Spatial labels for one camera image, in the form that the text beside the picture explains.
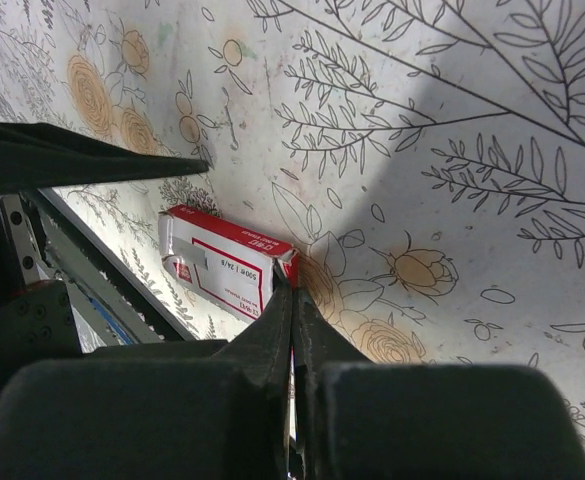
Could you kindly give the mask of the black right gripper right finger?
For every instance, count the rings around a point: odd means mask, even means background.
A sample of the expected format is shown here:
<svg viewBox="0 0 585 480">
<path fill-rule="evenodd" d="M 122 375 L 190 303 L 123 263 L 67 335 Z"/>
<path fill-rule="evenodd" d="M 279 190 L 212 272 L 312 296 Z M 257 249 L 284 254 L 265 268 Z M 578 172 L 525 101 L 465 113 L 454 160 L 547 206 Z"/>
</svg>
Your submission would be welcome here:
<svg viewBox="0 0 585 480">
<path fill-rule="evenodd" d="M 0 479 L 585 479 L 515 365 L 377 364 L 280 285 L 231 341 L 81 349 L 63 283 L 0 308 Z"/>
</svg>

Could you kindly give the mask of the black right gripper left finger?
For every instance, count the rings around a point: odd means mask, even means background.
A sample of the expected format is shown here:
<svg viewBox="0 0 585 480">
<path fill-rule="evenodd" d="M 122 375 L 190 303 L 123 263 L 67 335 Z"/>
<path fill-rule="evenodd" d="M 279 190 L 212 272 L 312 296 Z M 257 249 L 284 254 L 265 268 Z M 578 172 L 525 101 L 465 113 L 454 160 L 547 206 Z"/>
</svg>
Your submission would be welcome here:
<svg viewBox="0 0 585 480">
<path fill-rule="evenodd" d="M 139 154 L 46 123 L 0 123 L 0 196 L 205 173 L 200 159 Z"/>
</svg>

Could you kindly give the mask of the red and white staple box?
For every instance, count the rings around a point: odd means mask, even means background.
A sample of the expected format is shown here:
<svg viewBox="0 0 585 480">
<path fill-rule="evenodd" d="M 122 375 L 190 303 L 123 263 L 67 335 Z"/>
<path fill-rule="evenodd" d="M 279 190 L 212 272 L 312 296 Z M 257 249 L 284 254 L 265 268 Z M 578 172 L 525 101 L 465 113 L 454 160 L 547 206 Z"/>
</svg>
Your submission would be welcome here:
<svg viewBox="0 0 585 480">
<path fill-rule="evenodd" d="M 298 285 L 299 252 L 291 244 L 186 205 L 158 218 L 164 269 L 245 322 L 261 316 L 278 284 Z"/>
</svg>

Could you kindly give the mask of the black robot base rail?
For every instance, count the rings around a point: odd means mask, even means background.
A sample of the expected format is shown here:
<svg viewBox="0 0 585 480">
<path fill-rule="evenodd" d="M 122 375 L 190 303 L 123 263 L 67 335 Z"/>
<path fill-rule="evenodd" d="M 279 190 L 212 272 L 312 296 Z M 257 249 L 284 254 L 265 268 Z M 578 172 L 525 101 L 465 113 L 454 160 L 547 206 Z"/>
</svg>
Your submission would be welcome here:
<svg viewBox="0 0 585 480">
<path fill-rule="evenodd" d="M 0 392 L 40 359 L 192 337 L 56 193 L 0 197 Z"/>
</svg>

